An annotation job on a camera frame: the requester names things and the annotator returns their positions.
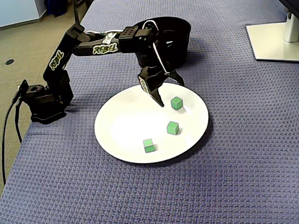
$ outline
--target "white plate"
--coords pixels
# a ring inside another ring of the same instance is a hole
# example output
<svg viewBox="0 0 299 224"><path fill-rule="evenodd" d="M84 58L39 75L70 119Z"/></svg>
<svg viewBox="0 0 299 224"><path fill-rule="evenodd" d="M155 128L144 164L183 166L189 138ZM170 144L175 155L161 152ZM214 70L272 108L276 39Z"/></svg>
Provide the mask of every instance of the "white plate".
<svg viewBox="0 0 299 224"><path fill-rule="evenodd" d="M207 129L209 114L205 102L193 91L164 83L159 92L160 107L140 85L110 98L100 109L94 124L96 138L110 155L127 162L154 163L174 158L192 146ZM183 108L171 107L174 97ZM179 123L179 134L167 133L170 121ZM143 140L152 139L156 151L145 153Z"/></svg>

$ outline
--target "green block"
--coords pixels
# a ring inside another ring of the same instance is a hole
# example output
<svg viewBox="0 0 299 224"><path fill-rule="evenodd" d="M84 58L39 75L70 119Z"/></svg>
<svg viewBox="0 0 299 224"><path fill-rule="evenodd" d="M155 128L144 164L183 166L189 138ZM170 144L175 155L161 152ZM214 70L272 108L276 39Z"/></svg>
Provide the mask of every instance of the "green block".
<svg viewBox="0 0 299 224"><path fill-rule="evenodd" d="M173 121L169 122L167 126L167 133L177 135L178 131L179 131L178 123Z"/></svg>
<svg viewBox="0 0 299 224"><path fill-rule="evenodd" d="M152 139L143 140L143 146L146 153L154 152L156 150Z"/></svg>
<svg viewBox="0 0 299 224"><path fill-rule="evenodd" d="M175 97L171 100L171 106L178 110L183 106L183 100L180 97Z"/></svg>

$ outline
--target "logo sticker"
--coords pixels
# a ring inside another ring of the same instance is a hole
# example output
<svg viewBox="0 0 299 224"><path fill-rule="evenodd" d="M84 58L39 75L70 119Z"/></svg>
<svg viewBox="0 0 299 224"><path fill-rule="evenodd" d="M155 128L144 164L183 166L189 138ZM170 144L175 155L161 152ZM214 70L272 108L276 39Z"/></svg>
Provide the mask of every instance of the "logo sticker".
<svg viewBox="0 0 299 224"><path fill-rule="evenodd" d="M102 43L105 43L105 44L110 44L112 39L115 37L117 33L109 33L108 35L105 36L105 39L103 40Z"/></svg>
<svg viewBox="0 0 299 224"><path fill-rule="evenodd" d="M143 88L143 91L145 91L148 94L149 93L149 89L148 89L145 81L142 78L140 78L140 77L138 77L138 78L139 78L139 81L140 81L140 85Z"/></svg>
<svg viewBox="0 0 299 224"><path fill-rule="evenodd" d="M64 57L64 52L61 52L60 50L58 50L55 57L49 63L49 66L53 71L60 64L60 61L63 57Z"/></svg>
<svg viewBox="0 0 299 224"><path fill-rule="evenodd" d="M109 52L112 53L112 52L116 52L116 51L118 51L116 43L112 43L112 44L109 44L109 45L105 45L105 44L96 45L96 46L93 47L93 54L94 55L104 55L104 54L107 54Z"/></svg>

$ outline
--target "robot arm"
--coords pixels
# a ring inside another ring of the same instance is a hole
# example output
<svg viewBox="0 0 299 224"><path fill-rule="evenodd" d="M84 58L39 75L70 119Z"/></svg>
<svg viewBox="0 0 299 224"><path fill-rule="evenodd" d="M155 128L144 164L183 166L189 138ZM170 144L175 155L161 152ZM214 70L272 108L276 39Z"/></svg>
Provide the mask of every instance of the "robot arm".
<svg viewBox="0 0 299 224"><path fill-rule="evenodd" d="M168 77L175 79L181 85L184 85L184 81L174 70L167 72L163 66L157 54L159 48L157 34L158 29L150 23L142 29L134 26L126 27L123 31L102 33L84 32L84 27L75 23L65 33L43 74L47 86L28 86L27 82L22 86L21 99L30 107L31 120L48 124L65 116L64 109L72 100L73 93L68 73L64 68L72 54L99 56L121 52L147 56L147 63L151 67L144 66L138 75L140 84L160 106L164 106L158 88Z"/></svg>

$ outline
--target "blue tablecloth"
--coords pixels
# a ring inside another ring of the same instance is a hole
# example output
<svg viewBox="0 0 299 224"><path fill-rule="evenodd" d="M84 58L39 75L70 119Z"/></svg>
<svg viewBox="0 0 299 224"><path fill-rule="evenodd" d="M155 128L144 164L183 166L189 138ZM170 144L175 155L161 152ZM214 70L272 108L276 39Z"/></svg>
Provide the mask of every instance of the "blue tablecloth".
<svg viewBox="0 0 299 224"><path fill-rule="evenodd" d="M246 25L280 22L278 0L98 0L86 30L157 16L190 22L186 86L206 102L206 137L163 164L106 153L101 106L137 85L134 54L72 56L67 116L32 124L0 201L0 223L299 223L299 65L254 59Z"/></svg>

